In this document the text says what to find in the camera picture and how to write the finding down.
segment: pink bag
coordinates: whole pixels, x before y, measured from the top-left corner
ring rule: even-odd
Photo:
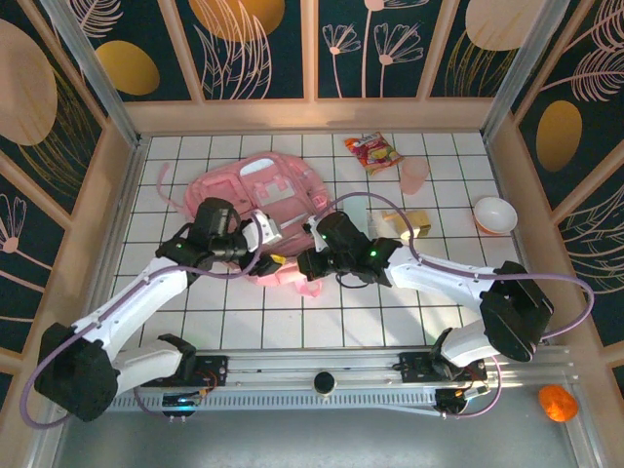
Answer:
[[[264,252],[285,256],[287,263],[273,275],[251,276],[250,281],[260,286],[294,283],[299,293],[312,297],[321,293],[321,283],[308,283],[294,257],[314,247],[302,224],[327,206],[329,193],[321,178],[301,158],[266,152],[208,171],[188,185],[183,206],[162,194],[160,182],[166,169],[159,177],[159,194],[189,220],[195,218],[206,198],[217,197],[232,203],[241,219],[260,209],[280,226],[283,239]]]

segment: orange object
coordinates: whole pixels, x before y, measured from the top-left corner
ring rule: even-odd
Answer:
[[[539,391],[539,404],[553,421],[567,422],[578,413],[578,403],[561,385],[547,385]]]

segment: snack bag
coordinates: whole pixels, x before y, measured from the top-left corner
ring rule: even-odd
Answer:
[[[386,141],[380,132],[364,138],[348,138],[344,144],[371,176],[399,164],[403,160],[403,156],[397,153],[397,150]]]

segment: purple cable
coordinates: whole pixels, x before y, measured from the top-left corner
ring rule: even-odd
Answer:
[[[257,227],[257,230],[258,230],[258,240],[257,240],[258,245],[262,246],[262,226],[260,225],[260,222],[257,220],[257,218],[253,214],[252,214],[252,219],[253,219],[253,222],[255,223],[255,227]],[[199,268],[193,268],[190,266],[173,265],[173,266],[161,268],[160,270],[155,271],[154,273],[149,275],[147,278],[145,278],[145,281],[141,281],[140,283],[136,284],[128,292],[122,295],[113,305],[110,306],[110,308],[108,308],[108,310],[106,310],[106,312],[101,314],[101,316],[99,317],[99,322],[101,323],[104,320],[106,320],[108,317],[110,317],[113,313],[115,313],[115,311],[117,311],[123,304],[125,304],[128,300],[130,300],[132,296],[134,296],[138,291],[140,291],[146,285],[160,278],[161,276],[166,275],[167,273],[171,273],[173,271],[186,271],[188,273],[208,276],[210,278],[217,278],[221,280],[235,280],[237,278],[241,278],[247,275],[252,270],[252,268],[254,268],[255,264],[258,262],[259,259],[260,259],[260,247],[258,247],[253,253],[252,262],[249,265],[247,265],[243,270],[239,271],[238,273],[234,273],[232,275],[212,273],[210,271],[201,270]],[[61,419],[57,419],[56,421],[49,422],[49,423],[41,423],[41,422],[35,421],[34,419],[30,417],[30,414],[28,414],[28,395],[30,394],[30,390],[35,384],[35,380],[37,379],[39,374],[41,374],[43,369],[45,369],[65,349],[67,349],[69,346],[71,346],[73,343],[78,341],[85,334],[87,334],[88,332],[90,332],[97,326],[98,326],[98,323],[92,323],[84,327],[82,330],[78,331],[71,338],[69,338],[67,341],[62,343],[52,353],[46,356],[41,361],[41,363],[39,363],[39,365],[35,368],[33,373],[30,375],[30,377],[26,381],[26,384],[23,387],[23,390],[21,392],[21,397],[19,398],[19,413],[21,414],[21,418],[23,419],[23,422],[27,426],[30,426],[33,429],[51,429],[53,427],[57,427],[61,425],[69,418],[69,414],[66,414]],[[138,402],[139,402],[139,406],[142,409],[144,407],[142,405],[142,402],[140,400],[138,400]]]
[[[589,286],[586,282],[584,282],[583,280],[579,279],[579,278],[575,278],[573,276],[567,276],[567,275],[559,275],[559,274],[549,274],[549,273],[522,273],[522,274],[513,274],[513,275],[489,275],[489,274],[476,274],[476,273],[468,273],[466,271],[462,271],[462,270],[456,270],[454,268],[450,268],[444,265],[439,265],[437,263],[431,262],[423,257],[421,257],[418,252],[416,251],[416,249],[413,246],[413,241],[415,239],[415,234],[413,232],[413,228],[411,227],[410,221],[408,220],[408,217],[406,216],[406,214],[403,212],[403,210],[401,210],[398,206],[396,206],[394,203],[392,203],[390,200],[388,200],[385,197],[382,197],[381,195],[377,195],[375,193],[369,193],[369,192],[352,192],[352,193],[347,193],[346,195],[342,195],[341,197],[336,198],[333,202],[331,202],[329,205],[327,205],[317,216],[317,218],[321,218],[323,217],[324,214],[326,214],[330,209],[332,209],[335,205],[337,205],[338,203],[340,203],[342,200],[344,200],[345,198],[350,198],[350,197],[372,197],[372,198],[376,198],[377,200],[381,200],[384,203],[387,203],[390,207],[392,207],[392,209],[397,212],[397,214],[401,217],[401,219],[404,221],[404,223],[406,224],[406,226],[409,229],[409,251],[411,252],[411,254],[413,255],[413,257],[418,260],[420,263],[422,263],[425,266],[429,266],[430,268],[434,268],[438,271],[443,271],[445,273],[449,273],[452,275],[457,275],[457,276],[461,276],[463,278],[470,278],[472,280],[478,280],[478,279],[482,279],[482,280],[497,280],[497,281],[512,281],[512,280],[555,280],[555,281],[567,281],[570,283],[574,283],[575,285],[580,286],[585,293],[587,294],[587,306],[585,307],[585,309],[578,315],[578,317],[576,317],[574,320],[572,320],[569,324],[560,327],[558,329],[555,329],[553,331],[549,331],[547,333],[544,333],[542,335],[542,339],[548,339],[548,338],[552,338],[554,336],[558,336],[562,333],[565,332],[569,332],[570,330],[572,330],[573,328],[577,327],[581,322],[583,322],[592,312],[592,309],[594,308],[594,301],[595,301],[595,295],[594,295],[594,290],[592,290],[592,287]]]
[[[496,374],[498,375],[498,387],[496,388],[496,393],[494,394],[494,398],[483,409],[479,409],[478,411],[470,412],[468,414],[456,414],[455,417],[457,419],[468,419],[470,417],[481,416],[482,414],[485,414],[489,410],[494,408],[496,403],[498,403],[498,400],[500,399],[500,394],[503,392],[503,376],[502,376],[502,372],[500,371],[500,365],[498,364],[498,361],[496,360],[496,358],[494,358],[493,356],[490,356],[490,357],[494,361],[494,365],[496,366]]]

